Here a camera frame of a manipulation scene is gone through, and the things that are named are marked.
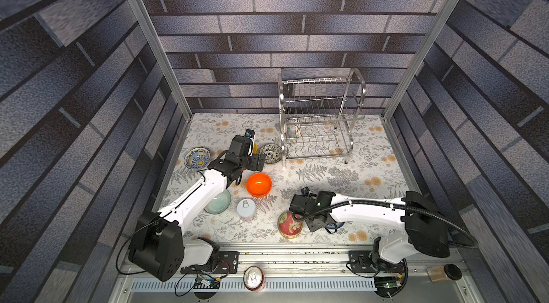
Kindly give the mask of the dark glass patterned bowl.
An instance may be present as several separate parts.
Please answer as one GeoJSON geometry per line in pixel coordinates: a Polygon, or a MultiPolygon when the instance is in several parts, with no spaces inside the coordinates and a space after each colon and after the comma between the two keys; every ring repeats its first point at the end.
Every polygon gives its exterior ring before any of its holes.
{"type": "Polygon", "coordinates": [[[286,131],[287,138],[297,137],[297,130],[294,124],[290,124],[288,122],[285,123],[285,131],[286,131]]]}

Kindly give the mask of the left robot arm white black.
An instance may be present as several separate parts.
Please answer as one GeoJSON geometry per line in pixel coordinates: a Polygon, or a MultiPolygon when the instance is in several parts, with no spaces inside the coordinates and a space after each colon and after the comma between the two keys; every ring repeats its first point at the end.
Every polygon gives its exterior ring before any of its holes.
{"type": "Polygon", "coordinates": [[[162,282],[181,269],[215,271],[219,246],[204,237],[186,242],[184,230],[215,197],[232,183],[239,184],[244,171],[263,171],[265,157],[253,153],[254,137],[251,129],[233,137],[230,148],[212,161],[182,196],[158,212],[144,212],[129,240],[129,261],[162,282]]]}

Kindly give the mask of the blue white floral bowl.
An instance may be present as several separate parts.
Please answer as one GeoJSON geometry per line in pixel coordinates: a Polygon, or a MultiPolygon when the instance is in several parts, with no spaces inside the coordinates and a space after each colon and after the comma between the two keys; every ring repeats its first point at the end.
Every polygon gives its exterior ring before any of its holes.
{"type": "Polygon", "coordinates": [[[324,229],[328,234],[335,234],[344,225],[345,225],[344,222],[331,222],[331,223],[327,223],[324,226],[324,229]]]}

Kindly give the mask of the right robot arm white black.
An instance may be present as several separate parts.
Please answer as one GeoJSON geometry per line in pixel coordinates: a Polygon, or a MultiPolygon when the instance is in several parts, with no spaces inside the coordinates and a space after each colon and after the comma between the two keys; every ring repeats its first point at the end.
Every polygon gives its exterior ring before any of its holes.
{"type": "Polygon", "coordinates": [[[414,254],[446,258],[450,255],[447,224],[436,218],[439,209],[419,193],[408,191],[404,197],[367,200],[335,192],[313,194],[308,188],[296,194],[289,211],[305,222],[311,232],[346,222],[364,222],[390,229],[375,239],[370,264],[379,270],[396,267],[414,254]]]}

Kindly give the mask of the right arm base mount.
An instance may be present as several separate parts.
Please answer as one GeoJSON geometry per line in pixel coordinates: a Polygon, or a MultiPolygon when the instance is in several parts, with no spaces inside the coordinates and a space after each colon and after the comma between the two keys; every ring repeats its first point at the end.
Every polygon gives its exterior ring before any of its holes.
{"type": "Polygon", "coordinates": [[[370,276],[382,273],[403,274],[407,270],[405,260],[402,260],[397,264],[391,264],[384,260],[374,262],[372,260],[371,251],[349,251],[348,256],[349,259],[346,263],[346,267],[356,274],[368,274],[370,276]]]}

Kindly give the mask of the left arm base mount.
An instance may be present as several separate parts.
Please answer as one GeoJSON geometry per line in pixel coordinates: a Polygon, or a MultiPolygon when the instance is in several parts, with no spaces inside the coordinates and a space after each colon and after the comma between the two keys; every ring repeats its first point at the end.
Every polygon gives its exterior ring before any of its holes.
{"type": "Polygon", "coordinates": [[[240,253],[235,251],[220,252],[212,262],[204,265],[182,267],[181,274],[237,274],[240,253]]]}

